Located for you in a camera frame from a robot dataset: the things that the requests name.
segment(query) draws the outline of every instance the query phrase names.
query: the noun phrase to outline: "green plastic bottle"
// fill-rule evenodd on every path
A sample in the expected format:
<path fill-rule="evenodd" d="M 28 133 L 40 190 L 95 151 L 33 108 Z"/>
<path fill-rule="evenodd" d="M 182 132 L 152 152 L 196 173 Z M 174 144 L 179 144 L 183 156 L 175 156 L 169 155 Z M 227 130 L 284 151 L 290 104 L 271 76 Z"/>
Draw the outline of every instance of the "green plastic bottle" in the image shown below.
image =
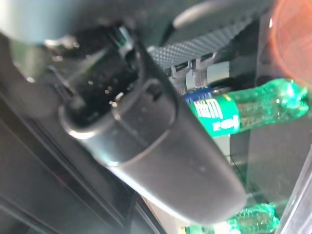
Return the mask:
<path fill-rule="evenodd" d="M 309 110 L 308 89 L 281 78 L 189 106 L 206 131 L 212 137 L 219 137 L 303 116 Z"/>
<path fill-rule="evenodd" d="M 181 229 L 182 234 L 265 234 L 278 227 L 279 219 L 274 207 L 268 204 L 257 204 L 245 208 L 225 222 L 209 228 L 190 226 Z"/>

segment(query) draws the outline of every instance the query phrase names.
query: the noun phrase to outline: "bottle label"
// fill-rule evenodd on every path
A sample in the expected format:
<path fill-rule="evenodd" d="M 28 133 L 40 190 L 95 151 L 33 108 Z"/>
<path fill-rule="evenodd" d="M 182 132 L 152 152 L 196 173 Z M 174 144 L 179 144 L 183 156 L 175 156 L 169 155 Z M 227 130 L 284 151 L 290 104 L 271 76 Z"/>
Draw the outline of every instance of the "bottle label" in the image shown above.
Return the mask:
<path fill-rule="evenodd" d="M 195 101 L 189 105 L 210 136 L 219 137 L 239 132 L 238 108 L 227 94 Z"/>
<path fill-rule="evenodd" d="M 214 234 L 241 234 L 238 226 L 232 226 L 226 221 L 213 225 Z"/>
<path fill-rule="evenodd" d="M 183 98 L 187 103 L 192 103 L 194 101 L 211 98 L 212 96 L 212 88 L 210 86 L 205 86 L 188 92 L 187 94 L 183 95 Z"/>

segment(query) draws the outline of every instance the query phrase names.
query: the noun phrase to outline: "metal clip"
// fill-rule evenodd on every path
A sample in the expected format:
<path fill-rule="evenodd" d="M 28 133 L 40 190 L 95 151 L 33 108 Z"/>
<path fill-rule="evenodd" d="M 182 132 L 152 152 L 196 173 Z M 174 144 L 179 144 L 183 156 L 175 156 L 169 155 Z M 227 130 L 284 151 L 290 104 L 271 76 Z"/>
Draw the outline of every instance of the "metal clip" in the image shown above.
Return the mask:
<path fill-rule="evenodd" d="M 195 87 L 202 87 L 208 84 L 207 81 L 207 68 L 215 61 L 216 53 L 213 53 L 208 59 L 202 60 L 203 57 L 197 58 L 193 61 L 193 78 L 195 81 Z"/>
<path fill-rule="evenodd" d="M 181 65 L 171 67 L 171 78 L 170 81 L 175 89 L 181 95 L 186 94 L 186 74 L 191 69 L 191 62 L 187 62 L 186 67 L 181 67 Z"/>

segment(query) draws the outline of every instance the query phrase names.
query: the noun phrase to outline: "blue and white label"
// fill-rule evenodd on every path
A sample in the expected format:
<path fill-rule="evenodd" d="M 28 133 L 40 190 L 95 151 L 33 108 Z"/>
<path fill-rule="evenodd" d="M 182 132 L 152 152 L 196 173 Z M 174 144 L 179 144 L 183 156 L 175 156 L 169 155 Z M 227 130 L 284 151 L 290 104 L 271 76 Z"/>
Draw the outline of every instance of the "blue and white label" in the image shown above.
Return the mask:
<path fill-rule="evenodd" d="M 183 95 L 183 98 L 187 103 L 193 103 L 198 100 L 209 99 L 212 96 L 212 88 L 210 86 L 205 86 L 188 92 L 187 94 Z"/>

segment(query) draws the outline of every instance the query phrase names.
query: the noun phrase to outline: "orange light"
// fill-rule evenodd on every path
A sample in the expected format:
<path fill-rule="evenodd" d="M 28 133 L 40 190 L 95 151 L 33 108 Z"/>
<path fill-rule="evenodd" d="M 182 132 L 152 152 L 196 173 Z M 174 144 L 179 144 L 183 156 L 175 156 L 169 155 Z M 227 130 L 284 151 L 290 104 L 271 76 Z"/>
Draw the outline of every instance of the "orange light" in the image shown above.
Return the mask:
<path fill-rule="evenodd" d="M 272 20 L 274 60 L 287 76 L 312 87 L 312 0 L 278 0 Z"/>

